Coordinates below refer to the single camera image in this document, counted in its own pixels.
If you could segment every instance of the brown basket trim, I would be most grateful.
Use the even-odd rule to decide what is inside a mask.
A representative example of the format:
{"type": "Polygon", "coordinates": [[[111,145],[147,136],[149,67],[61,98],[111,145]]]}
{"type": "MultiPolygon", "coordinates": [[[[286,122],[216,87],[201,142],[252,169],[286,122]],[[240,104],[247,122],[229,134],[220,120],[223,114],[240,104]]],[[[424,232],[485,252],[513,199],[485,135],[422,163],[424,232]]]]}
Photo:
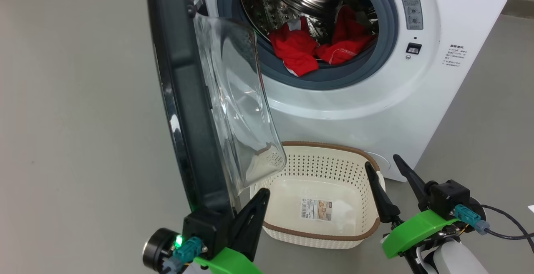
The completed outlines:
{"type": "Polygon", "coordinates": [[[315,143],[313,141],[283,141],[282,146],[284,147],[288,147],[288,146],[318,147],[318,148],[335,149],[335,150],[355,153],[355,154],[364,156],[364,158],[369,160],[371,165],[374,167],[375,171],[380,171],[380,168],[378,167],[376,160],[374,160],[374,158],[372,158],[372,156],[370,156],[368,153],[360,149],[351,148],[347,146],[341,146],[341,145],[332,145],[331,143],[315,143]]]}
{"type": "MultiPolygon", "coordinates": [[[[380,168],[378,167],[378,164],[376,163],[374,158],[372,158],[368,153],[360,149],[355,149],[355,148],[341,146],[341,145],[332,145],[331,143],[315,143],[311,141],[283,141],[282,145],[284,147],[287,147],[287,146],[318,147],[318,148],[335,149],[335,150],[359,154],[361,156],[364,156],[364,158],[366,158],[367,160],[369,160],[369,162],[372,164],[372,166],[374,167],[376,171],[380,171],[380,168]]],[[[263,226],[269,228],[270,230],[283,232],[285,234],[292,234],[294,236],[303,236],[305,238],[332,240],[332,241],[359,241],[359,240],[366,239],[372,234],[374,234],[374,232],[378,229],[379,225],[380,225],[380,219],[376,218],[373,226],[367,232],[359,236],[327,236],[325,234],[309,234],[307,232],[301,232],[301,231],[274,226],[265,221],[263,222],[263,226]]]]}
{"type": "Polygon", "coordinates": [[[368,238],[374,232],[378,229],[378,226],[380,225],[380,219],[376,218],[376,221],[374,221],[373,226],[364,234],[360,234],[359,236],[327,236],[326,234],[309,234],[307,232],[301,232],[291,229],[286,229],[278,226],[271,225],[267,222],[263,222],[263,226],[269,228],[270,230],[275,230],[277,232],[283,232],[285,234],[292,234],[294,236],[303,236],[305,238],[311,238],[311,239],[319,239],[319,240],[329,240],[329,241],[359,241],[368,238]]]}

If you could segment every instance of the laundry basket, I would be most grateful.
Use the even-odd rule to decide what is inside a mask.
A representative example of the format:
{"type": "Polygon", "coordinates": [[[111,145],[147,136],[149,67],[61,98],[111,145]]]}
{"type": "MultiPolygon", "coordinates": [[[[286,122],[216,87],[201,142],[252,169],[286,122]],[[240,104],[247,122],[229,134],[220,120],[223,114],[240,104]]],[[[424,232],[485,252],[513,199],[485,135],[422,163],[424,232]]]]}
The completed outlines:
{"type": "Polygon", "coordinates": [[[366,152],[328,143],[282,143],[286,167],[250,187],[265,187],[271,198],[263,229],[277,240],[324,248],[349,249],[372,235],[380,219],[365,171],[369,161],[382,187],[384,178],[366,152]]]}

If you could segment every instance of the door glass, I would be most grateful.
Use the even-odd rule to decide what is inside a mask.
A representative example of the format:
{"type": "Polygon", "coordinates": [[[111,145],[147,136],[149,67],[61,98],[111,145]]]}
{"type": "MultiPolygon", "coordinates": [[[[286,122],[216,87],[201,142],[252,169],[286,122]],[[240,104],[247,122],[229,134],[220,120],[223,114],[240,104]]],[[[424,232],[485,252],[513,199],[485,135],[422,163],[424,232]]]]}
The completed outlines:
{"type": "Polygon", "coordinates": [[[194,25],[223,158],[238,195],[286,164],[265,97],[256,34],[198,13],[194,25]]]}

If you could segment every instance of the laundry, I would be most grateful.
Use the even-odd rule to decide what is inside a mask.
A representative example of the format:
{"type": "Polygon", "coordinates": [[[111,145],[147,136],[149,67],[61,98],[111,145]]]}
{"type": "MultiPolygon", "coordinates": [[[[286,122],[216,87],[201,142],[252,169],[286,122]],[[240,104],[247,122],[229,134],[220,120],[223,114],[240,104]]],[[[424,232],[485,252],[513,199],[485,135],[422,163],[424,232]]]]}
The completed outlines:
{"type": "Polygon", "coordinates": [[[304,16],[284,23],[278,30],[269,33],[275,55],[282,59],[287,70],[301,77],[319,68],[315,57],[317,42],[310,36],[304,16]]]}
{"type": "Polygon", "coordinates": [[[304,16],[287,21],[269,33],[275,55],[282,59],[287,70],[301,77],[319,68],[316,58],[331,65],[349,61],[362,52],[374,39],[366,28],[356,21],[350,6],[342,6],[336,15],[332,44],[319,44],[310,36],[304,16]]]}
{"type": "Polygon", "coordinates": [[[374,35],[368,35],[365,27],[356,21],[355,12],[350,6],[342,6],[336,16],[332,44],[324,44],[315,50],[320,59],[331,65],[339,65],[351,60],[362,52],[374,35]]]}

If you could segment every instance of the green 3d printed part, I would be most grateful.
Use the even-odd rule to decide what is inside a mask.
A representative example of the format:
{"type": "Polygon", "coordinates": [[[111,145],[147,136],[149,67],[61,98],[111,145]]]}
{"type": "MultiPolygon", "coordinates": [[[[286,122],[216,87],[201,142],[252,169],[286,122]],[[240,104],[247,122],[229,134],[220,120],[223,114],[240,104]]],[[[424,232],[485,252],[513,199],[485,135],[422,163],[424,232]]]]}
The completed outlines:
{"type": "Polygon", "coordinates": [[[196,257],[194,260],[201,266],[208,266],[213,274],[262,274],[245,255],[225,248],[211,261],[196,257]]]}
{"type": "Polygon", "coordinates": [[[430,209],[423,211],[393,229],[382,243],[382,249],[386,257],[392,259],[456,221],[458,219],[445,220],[430,209]]]}

